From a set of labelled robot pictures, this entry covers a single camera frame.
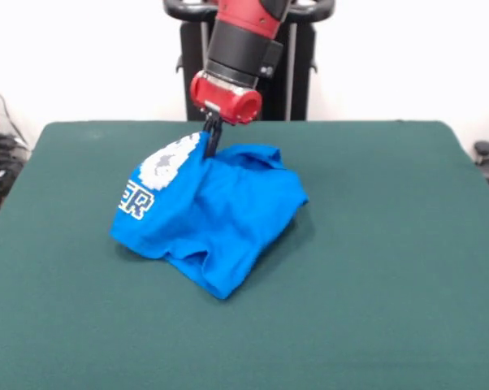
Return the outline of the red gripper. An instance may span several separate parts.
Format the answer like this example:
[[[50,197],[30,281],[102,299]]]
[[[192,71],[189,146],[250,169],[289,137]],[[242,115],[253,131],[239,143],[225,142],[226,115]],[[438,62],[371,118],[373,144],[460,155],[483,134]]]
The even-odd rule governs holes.
[[[213,157],[223,133],[223,121],[249,124],[262,108],[262,95],[255,89],[238,86],[199,71],[190,83],[190,98],[200,111],[215,113],[206,117],[202,133],[206,138],[204,157]]]

